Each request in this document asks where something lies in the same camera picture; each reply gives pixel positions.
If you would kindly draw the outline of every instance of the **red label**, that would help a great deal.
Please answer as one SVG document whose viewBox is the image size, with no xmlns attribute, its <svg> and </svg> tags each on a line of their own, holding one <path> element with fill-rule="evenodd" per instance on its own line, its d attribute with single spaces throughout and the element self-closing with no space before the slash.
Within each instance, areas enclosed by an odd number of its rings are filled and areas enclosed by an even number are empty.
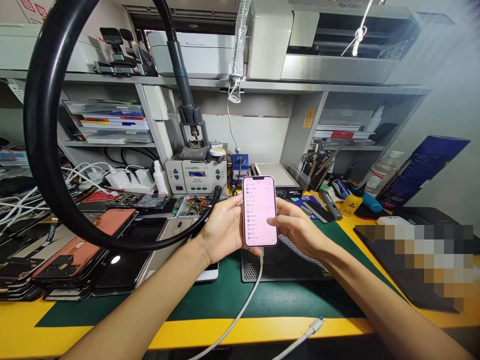
<svg viewBox="0 0 480 360">
<path fill-rule="evenodd" d="M 23 4 L 23 7 L 27 10 L 30 10 L 31 12 L 35 13 L 35 8 L 34 5 L 30 0 L 21 0 L 21 3 Z"/>
<path fill-rule="evenodd" d="M 347 131 L 347 132 L 332 131 L 331 132 L 331 137 L 336 138 L 336 139 L 351 139 L 351 138 L 354 137 L 354 133 L 350 132 L 350 131 Z"/>
<path fill-rule="evenodd" d="M 97 201 L 113 200 L 115 198 L 116 198 L 116 196 L 113 196 L 110 193 L 104 193 L 103 191 L 96 191 L 92 195 L 90 195 L 88 198 L 83 200 L 83 202 L 84 203 L 93 203 L 93 202 L 97 202 Z"/>
</svg>

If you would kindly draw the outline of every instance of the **yellow label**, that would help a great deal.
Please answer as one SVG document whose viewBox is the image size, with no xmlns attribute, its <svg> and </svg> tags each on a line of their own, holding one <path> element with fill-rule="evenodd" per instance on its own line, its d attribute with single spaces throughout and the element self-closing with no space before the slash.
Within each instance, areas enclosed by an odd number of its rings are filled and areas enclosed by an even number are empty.
<svg viewBox="0 0 480 360">
<path fill-rule="evenodd" d="M 310 129 L 312 127 L 312 124 L 314 122 L 314 113 L 315 113 L 314 107 L 311 107 L 306 111 L 305 120 L 303 120 L 304 129 Z"/>
</svg>

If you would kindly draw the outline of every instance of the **white phone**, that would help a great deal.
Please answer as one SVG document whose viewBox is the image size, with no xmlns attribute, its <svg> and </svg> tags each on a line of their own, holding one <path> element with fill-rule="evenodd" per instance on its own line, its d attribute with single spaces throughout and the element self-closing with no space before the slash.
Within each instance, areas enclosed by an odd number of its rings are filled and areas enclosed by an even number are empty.
<svg viewBox="0 0 480 360">
<path fill-rule="evenodd" d="M 219 278 L 219 263 L 209 265 L 204 272 L 200 274 L 196 283 L 202 283 L 207 281 L 215 281 Z"/>
</svg>

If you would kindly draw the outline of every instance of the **plastic storage drawer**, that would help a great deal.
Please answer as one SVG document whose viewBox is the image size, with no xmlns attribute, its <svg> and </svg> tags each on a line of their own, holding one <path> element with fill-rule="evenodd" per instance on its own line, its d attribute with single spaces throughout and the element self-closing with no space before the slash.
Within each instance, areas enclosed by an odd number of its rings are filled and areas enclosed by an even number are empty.
<svg viewBox="0 0 480 360">
<path fill-rule="evenodd" d="M 63 101 L 72 114 L 77 115 L 102 115 L 105 117 L 144 117 L 142 105 L 127 105 L 122 103 L 107 103 L 95 101 Z"/>
<path fill-rule="evenodd" d="M 92 127 L 79 127 L 78 129 L 86 141 L 92 144 L 148 144 L 154 141 L 150 130 L 97 129 Z"/>
</svg>

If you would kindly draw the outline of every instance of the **plastic bottle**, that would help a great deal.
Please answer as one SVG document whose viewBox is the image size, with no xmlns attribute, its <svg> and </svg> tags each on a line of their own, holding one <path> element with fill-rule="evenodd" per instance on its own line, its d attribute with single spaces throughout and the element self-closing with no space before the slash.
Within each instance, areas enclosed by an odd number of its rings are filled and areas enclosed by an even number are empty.
<svg viewBox="0 0 480 360">
<path fill-rule="evenodd" d="M 392 151 L 387 158 L 374 163 L 368 174 L 363 179 L 366 184 L 365 191 L 376 198 L 384 186 L 389 182 L 397 170 L 402 166 L 400 158 L 404 153 L 401 151 Z"/>
<path fill-rule="evenodd" d="M 378 109 L 373 113 L 373 116 L 370 119 L 370 123 L 363 129 L 364 132 L 374 133 L 375 130 L 379 127 L 379 124 L 382 122 L 382 115 L 384 113 L 385 106 L 379 106 Z"/>
<path fill-rule="evenodd" d="M 162 169 L 160 161 L 153 162 L 153 179 L 159 194 L 171 194 L 169 178 L 167 172 Z"/>
<path fill-rule="evenodd" d="M 340 213 L 343 216 L 351 217 L 355 213 L 355 211 L 357 211 L 359 206 L 363 203 L 363 196 L 365 194 L 366 185 L 367 184 L 363 184 L 362 187 L 353 190 L 353 192 L 348 195 L 343 201 L 343 204 L 340 208 Z"/>
</svg>

